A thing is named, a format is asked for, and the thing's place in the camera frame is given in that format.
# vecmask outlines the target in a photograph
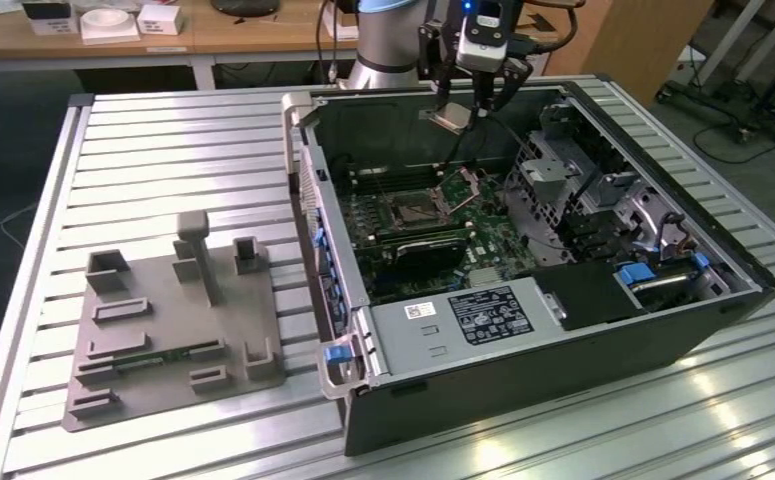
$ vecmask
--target motherboard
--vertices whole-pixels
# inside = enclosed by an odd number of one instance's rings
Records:
[[[341,210],[374,305],[502,282],[536,267],[508,215],[505,177],[460,166],[422,169],[418,182],[378,173],[352,179]]]

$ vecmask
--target white box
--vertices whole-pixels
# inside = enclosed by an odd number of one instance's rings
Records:
[[[678,55],[678,61],[669,74],[669,80],[674,80],[682,85],[690,83],[706,59],[705,54],[688,45],[681,55]]]
[[[23,9],[37,35],[79,33],[77,9],[69,3],[23,3]]]
[[[98,9],[82,15],[82,42],[86,45],[137,42],[141,39],[135,17],[129,13]]]
[[[174,5],[145,5],[138,15],[138,28],[145,34],[179,35],[183,29],[181,8]]]

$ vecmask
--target power supply label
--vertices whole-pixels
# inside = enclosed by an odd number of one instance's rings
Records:
[[[450,297],[465,339],[472,345],[502,340],[533,331],[512,287]]]

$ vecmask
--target barcode sticker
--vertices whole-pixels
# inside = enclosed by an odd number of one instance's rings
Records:
[[[430,317],[436,315],[436,304],[432,302],[418,303],[417,305],[408,305],[405,307],[405,314],[409,316],[409,320],[416,318]]]

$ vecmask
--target desk leg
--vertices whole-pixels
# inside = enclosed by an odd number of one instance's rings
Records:
[[[213,55],[194,55],[191,57],[191,70],[195,74],[198,90],[215,90],[213,65],[215,65],[215,57]]]

